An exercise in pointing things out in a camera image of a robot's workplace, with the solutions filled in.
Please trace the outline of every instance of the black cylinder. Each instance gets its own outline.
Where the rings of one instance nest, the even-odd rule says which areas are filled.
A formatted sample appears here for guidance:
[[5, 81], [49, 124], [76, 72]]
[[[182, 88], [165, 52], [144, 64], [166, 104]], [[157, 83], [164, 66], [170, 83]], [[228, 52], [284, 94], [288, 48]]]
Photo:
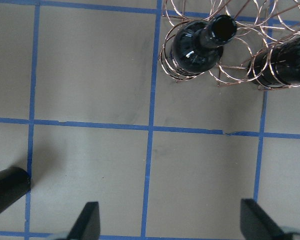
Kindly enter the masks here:
[[175, 70], [185, 76], [212, 69], [223, 54], [223, 45], [230, 42], [237, 25], [228, 15], [211, 21], [191, 21], [176, 34], [171, 46]]
[[[259, 74], [267, 61], [268, 51], [260, 54], [254, 61], [255, 74]], [[275, 47], [271, 54], [270, 66], [268, 65], [261, 76], [258, 77], [258, 81], [267, 87], [281, 87], [284, 85], [300, 84], [300, 37], [284, 43], [278, 47]]]
[[25, 195], [31, 187], [28, 173], [19, 167], [0, 171], [0, 213]]

